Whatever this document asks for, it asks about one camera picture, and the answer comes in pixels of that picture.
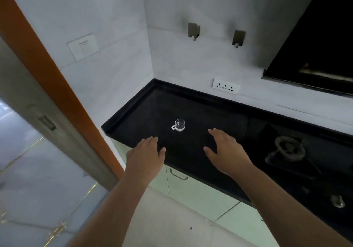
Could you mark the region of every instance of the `drawer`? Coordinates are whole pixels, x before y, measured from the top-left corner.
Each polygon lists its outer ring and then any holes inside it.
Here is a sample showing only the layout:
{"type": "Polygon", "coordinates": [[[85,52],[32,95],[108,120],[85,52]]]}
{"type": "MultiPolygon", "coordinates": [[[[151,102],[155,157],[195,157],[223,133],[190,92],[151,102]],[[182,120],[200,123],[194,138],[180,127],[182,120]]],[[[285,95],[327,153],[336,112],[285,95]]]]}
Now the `drawer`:
{"type": "Polygon", "coordinates": [[[258,211],[242,202],[216,223],[258,247],[279,247],[258,211]]]}
{"type": "MultiPolygon", "coordinates": [[[[122,160],[126,164],[126,153],[130,151],[131,147],[128,147],[121,142],[118,142],[114,139],[112,139],[112,142],[117,149],[119,155],[121,156],[122,160]]],[[[155,179],[152,180],[152,182],[149,185],[150,187],[153,187],[154,189],[158,190],[159,192],[162,192],[164,195],[169,196],[169,191],[168,191],[168,181],[167,181],[167,172],[165,165],[163,165],[161,171],[159,174],[155,177],[155,179]]]]}
{"type": "Polygon", "coordinates": [[[239,201],[167,166],[170,197],[215,221],[239,201]]]}

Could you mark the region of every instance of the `kitchen counter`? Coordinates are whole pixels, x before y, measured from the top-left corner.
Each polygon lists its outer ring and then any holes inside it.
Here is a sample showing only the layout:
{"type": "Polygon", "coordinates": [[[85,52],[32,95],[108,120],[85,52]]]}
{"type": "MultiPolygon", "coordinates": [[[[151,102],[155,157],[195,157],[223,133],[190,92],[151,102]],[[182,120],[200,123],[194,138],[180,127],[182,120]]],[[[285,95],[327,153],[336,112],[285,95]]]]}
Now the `kitchen counter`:
{"type": "Polygon", "coordinates": [[[158,136],[158,147],[167,148],[166,165],[251,205],[241,188],[206,157],[204,146],[216,152],[209,128],[236,138],[259,169],[353,240],[352,136],[159,80],[152,80],[102,126],[109,137],[130,147],[158,136]],[[179,118],[185,120],[183,132],[171,129],[179,118]],[[274,139],[279,135],[301,141],[305,158],[321,174],[310,179],[267,164],[265,158],[276,150],[274,139]],[[341,195],[346,207],[333,206],[331,195],[341,195]]]}

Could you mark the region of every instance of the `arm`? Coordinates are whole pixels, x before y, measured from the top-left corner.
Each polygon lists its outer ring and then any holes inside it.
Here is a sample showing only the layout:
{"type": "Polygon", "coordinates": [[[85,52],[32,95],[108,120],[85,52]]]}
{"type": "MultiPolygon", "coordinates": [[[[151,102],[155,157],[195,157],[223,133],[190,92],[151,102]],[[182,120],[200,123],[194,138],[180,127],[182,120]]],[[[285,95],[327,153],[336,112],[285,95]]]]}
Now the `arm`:
{"type": "Polygon", "coordinates": [[[157,137],[142,139],[127,153],[124,177],[68,247],[122,246],[143,193],[163,166],[165,148],[158,154],[157,141],[157,137]]]}
{"type": "Polygon", "coordinates": [[[280,246],[352,247],[352,244],[322,222],[271,178],[257,169],[236,140],[209,129],[217,154],[204,147],[213,165],[233,178],[256,206],[280,246]]]}

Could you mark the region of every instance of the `hand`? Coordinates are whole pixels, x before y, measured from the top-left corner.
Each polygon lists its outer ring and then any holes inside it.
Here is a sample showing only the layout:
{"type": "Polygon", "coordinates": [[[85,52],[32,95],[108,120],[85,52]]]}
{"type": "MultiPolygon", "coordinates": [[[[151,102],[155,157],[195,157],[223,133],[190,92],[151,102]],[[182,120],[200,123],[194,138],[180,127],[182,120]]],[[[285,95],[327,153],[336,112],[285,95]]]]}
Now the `hand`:
{"type": "Polygon", "coordinates": [[[158,137],[142,139],[126,154],[125,176],[147,187],[163,167],[166,148],[157,152],[158,137]]]}
{"type": "Polygon", "coordinates": [[[209,147],[204,147],[203,150],[218,170],[230,177],[236,177],[244,173],[249,166],[253,166],[241,144],[233,137],[219,129],[208,129],[208,132],[216,141],[217,154],[209,147]]]}

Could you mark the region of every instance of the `forearm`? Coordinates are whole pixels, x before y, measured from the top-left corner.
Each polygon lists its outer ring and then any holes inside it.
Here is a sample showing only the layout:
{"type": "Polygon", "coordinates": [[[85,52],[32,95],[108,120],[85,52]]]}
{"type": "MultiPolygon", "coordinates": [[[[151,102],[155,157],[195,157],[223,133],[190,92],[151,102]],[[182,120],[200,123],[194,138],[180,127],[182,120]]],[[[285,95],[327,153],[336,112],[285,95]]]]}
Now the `forearm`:
{"type": "Polygon", "coordinates": [[[130,220],[146,188],[134,179],[122,178],[68,247],[122,246],[130,220]]]}
{"type": "Polygon", "coordinates": [[[280,246],[352,246],[253,165],[232,178],[249,196],[280,246]]]}

